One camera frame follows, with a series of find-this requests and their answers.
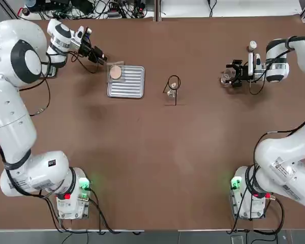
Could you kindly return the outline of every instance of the floor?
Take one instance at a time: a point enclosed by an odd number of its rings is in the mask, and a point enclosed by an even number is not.
[[[56,231],[42,232],[0,232],[0,244],[60,244],[69,234],[60,234]],[[233,236],[242,236],[242,241],[232,242]],[[199,231],[199,232],[177,232],[177,231],[156,231],[143,232],[140,235],[134,235],[132,232],[125,232],[118,235],[106,233],[99,236],[96,233],[90,233],[88,244],[244,244],[245,234],[227,235],[225,231]],[[249,233],[248,243],[255,239],[272,240],[273,237],[264,237],[259,234]],[[279,244],[305,244],[305,230],[281,231],[278,234]],[[86,234],[73,234],[64,244],[86,244]],[[255,241],[254,244],[268,243],[265,241]]]

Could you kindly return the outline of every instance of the power cable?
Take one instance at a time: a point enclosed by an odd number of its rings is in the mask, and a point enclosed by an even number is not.
[[[216,6],[216,4],[217,4],[217,0],[216,0],[215,3],[213,4],[213,6],[211,6],[210,0],[207,0],[207,2],[208,2],[208,5],[209,5],[209,8],[210,8],[209,18],[211,18],[212,15],[213,15],[213,10],[214,10],[214,8],[215,8],[215,6]]]

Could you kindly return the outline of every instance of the black cable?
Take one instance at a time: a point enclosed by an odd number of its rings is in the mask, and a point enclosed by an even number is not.
[[[271,65],[273,65],[273,64],[275,63],[275,61],[276,61],[278,58],[280,58],[281,56],[283,56],[283,55],[285,55],[285,54],[287,54],[287,53],[289,53],[289,52],[290,52],[290,50],[287,50],[287,51],[285,51],[285,52],[279,54],[277,57],[273,58],[273,59],[271,60],[271,62],[267,65],[267,67],[265,68],[265,71],[262,73],[262,75],[261,75],[258,79],[256,79],[255,81],[253,81],[253,83],[256,83],[258,80],[260,80],[260,79],[264,76],[262,86],[261,86],[261,88],[260,88],[256,93],[251,92],[251,83],[252,83],[252,82],[250,82],[250,88],[249,88],[250,94],[252,94],[252,95],[258,95],[258,94],[263,90],[264,85],[265,85],[265,80],[266,80],[266,77],[265,77],[266,72],[270,69]]]
[[[215,3],[214,3],[214,5],[211,7],[211,4],[210,4],[210,0],[207,0],[208,1],[208,5],[209,5],[209,8],[210,8],[210,13],[209,13],[209,18],[211,18],[212,17],[212,15],[213,15],[213,10],[214,10],[214,7],[216,6],[216,4],[217,4],[217,0],[215,1]]]
[[[38,115],[38,114],[44,112],[44,111],[50,106],[50,102],[51,102],[51,91],[50,91],[50,86],[49,86],[49,83],[47,82],[46,79],[44,79],[44,81],[45,81],[45,83],[46,83],[47,90],[48,90],[48,92],[49,92],[49,100],[48,100],[47,105],[45,106],[45,108],[40,108],[39,110],[37,110],[36,113],[30,114],[30,117],[33,117],[33,116],[35,116],[35,115]]]
[[[105,216],[103,214],[103,212],[101,211],[100,207],[95,203],[95,201],[93,201],[92,199],[89,199],[89,201],[95,206],[95,208],[98,210],[100,216],[102,217],[102,220],[103,220],[103,224],[104,226],[108,229],[108,231],[112,234],[120,234],[121,232],[119,231],[114,231],[112,230],[109,225],[107,224],[107,221],[105,219]]]
[[[72,236],[73,235],[73,233],[70,233],[70,235],[68,235],[62,242],[61,242],[61,244],[63,244],[70,236]]]
[[[274,234],[278,234],[281,231],[281,229],[284,225],[284,221],[285,221],[285,209],[284,209],[283,204],[281,203],[281,201],[278,198],[276,198],[275,201],[279,204],[280,209],[281,209],[281,221],[280,221],[278,228],[274,232],[264,232],[261,230],[254,230],[254,232],[262,234],[262,235],[274,235]]]
[[[255,242],[255,241],[268,241],[268,242],[272,242],[272,241],[277,241],[277,243],[278,243],[278,234],[275,234],[274,235],[274,239],[273,240],[266,240],[266,239],[255,239],[255,240],[253,240],[252,242],[251,242],[251,244],[253,244],[253,242]]]
[[[91,189],[90,191],[94,194],[95,199],[96,199],[96,204],[97,204],[97,206],[99,207],[100,205],[99,205],[99,202],[98,202],[98,197],[97,197],[97,195],[96,195],[96,192],[95,192],[93,189]],[[101,215],[100,215],[100,214],[99,214],[99,218],[98,218],[98,225],[99,225],[99,231],[98,231],[97,233],[98,233],[99,235],[104,235],[105,232],[102,232],[102,229],[101,229]]]
[[[245,235],[245,243],[248,244],[248,233],[250,231],[246,231],[246,235]],[[266,239],[255,239],[253,240],[250,244],[252,244],[253,242],[255,241],[268,241],[268,242],[272,242],[272,241],[277,241],[277,244],[278,244],[278,235],[277,234],[274,234],[274,239],[273,240],[266,240]]]

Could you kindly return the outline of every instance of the wire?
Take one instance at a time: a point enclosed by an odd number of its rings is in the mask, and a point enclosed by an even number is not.
[[[45,108],[40,108],[39,110],[37,110],[36,113],[34,114],[30,114],[30,117],[33,117],[35,115],[38,115],[40,113],[43,113],[49,106],[50,106],[50,102],[51,102],[51,91],[50,91],[50,86],[49,86],[49,83],[47,82],[46,78],[44,79],[45,83],[46,83],[46,86],[47,86],[47,90],[49,92],[49,100],[47,102],[47,105],[45,106]]]
[[[284,225],[284,221],[285,221],[285,209],[284,209],[283,204],[281,203],[281,201],[278,198],[276,198],[275,201],[279,204],[280,209],[281,209],[281,221],[280,221],[278,228],[274,232],[264,232],[264,231],[260,231],[260,230],[254,230],[254,232],[262,234],[262,235],[274,235],[274,234],[278,234],[281,231],[281,229]]]
[[[61,244],[63,244],[70,236],[72,236],[74,233],[70,233],[70,235],[68,235],[62,242],[61,242]],[[89,243],[89,234],[87,233],[87,242],[86,242],[86,244],[88,244]]]
[[[63,244],[70,236],[72,236],[73,235],[73,233],[70,233],[70,235],[68,235],[62,242],[61,242],[61,244]]]
[[[253,81],[253,83],[256,83],[258,80],[260,80],[260,79],[264,76],[262,86],[261,86],[261,88],[260,88],[256,93],[251,92],[251,81],[250,81],[250,88],[249,88],[250,94],[252,94],[252,95],[258,95],[258,94],[263,90],[264,85],[265,85],[265,80],[266,80],[266,77],[265,77],[266,72],[270,69],[271,65],[273,65],[273,64],[275,63],[275,61],[276,61],[278,58],[280,58],[281,56],[283,56],[283,55],[285,55],[285,54],[287,54],[287,53],[289,53],[289,52],[290,52],[290,50],[287,50],[287,51],[285,51],[285,52],[279,54],[277,57],[273,58],[273,59],[271,60],[271,62],[267,65],[267,67],[265,68],[265,71],[262,73],[262,75],[261,75],[258,79],[256,79],[255,81]]]
[[[112,234],[120,234],[121,232],[119,232],[119,231],[114,231],[114,230],[112,230],[112,229],[109,227],[109,225],[107,224],[107,221],[106,221],[106,219],[105,219],[105,216],[104,216],[102,210],[101,210],[100,207],[99,207],[98,198],[97,198],[97,195],[96,195],[95,191],[94,191],[93,189],[91,189],[90,191],[93,192],[93,194],[94,194],[94,196],[95,196],[95,198],[96,198],[96,200],[97,200],[97,203],[96,203],[95,201],[93,201],[92,199],[89,199],[89,201],[90,201],[90,203],[92,203],[92,204],[95,206],[95,208],[98,210],[100,217],[102,217],[104,226],[108,229],[108,231],[109,231],[110,233],[112,233]]]
[[[248,233],[249,231],[246,232],[246,235],[245,235],[245,243],[248,244]],[[278,234],[274,234],[274,239],[273,240],[266,240],[266,239],[255,239],[251,242],[251,244],[253,244],[253,242],[255,241],[268,241],[268,242],[272,242],[272,241],[277,241],[278,243]]]
[[[101,209],[99,208],[99,206],[95,203],[95,201],[93,201],[92,199],[89,199],[89,201],[96,207],[96,209],[98,210],[100,216],[102,217],[102,220],[103,220],[103,224],[104,226],[108,229],[108,231],[112,234],[120,234],[121,232],[119,231],[114,231],[112,230],[109,225],[107,224],[107,221],[105,219],[105,216],[103,215],[103,212],[101,211]]]
[[[209,8],[210,8],[210,13],[209,13],[209,18],[212,17],[212,14],[213,14],[213,10],[214,10],[214,7],[216,6],[217,4],[217,0],[215,1],[214,5],[211,7],[211,4],[210,4],[210,0],[207,0],[208,1],[208,5],[209,5]]]

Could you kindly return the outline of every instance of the label sticker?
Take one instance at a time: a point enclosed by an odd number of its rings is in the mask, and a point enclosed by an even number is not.
[[[16,182],[16,184],[23,190],[30,188],[30,186],[27,184],[27,178],[20,179],[20,180],[16,180],[13,178],[13,181]],[[9,184],[10,189],[14,189],[14,187],[10,181],[8,182],[8,184]]]
[[[56,160],[55,160],[55,159],[50,160],[50,161],[48,162],[48,164],[49,164],[49,167],[54,166],[54,165],[56,165]]]
[[[41,190],[41,189],[44,189],[44,188],[49,188],[51,187],[52,185],[54,185],[54,183],[52,183],[49,179],[43,181],[43,182],[40,182],[40,183],[37,183],[37,184],[34,184],[32,187],[36,190]]]
[[[295,200],[301,200],[301,198],[297,196],[297,191],[296,191],[296,190],[292,190],[292,189],[289,188],[287,185],[283,185],[283,189],[284,189],[285,192],[288,193],[288,195],[290,195],[293,199],[295,199]]]
[[[288,179],[291,179],[296,173],[296,170],[294,168],[294,162],[284,162],[280,157],[278,157],[273,163],[271,163],[270,169],[285,182]]]

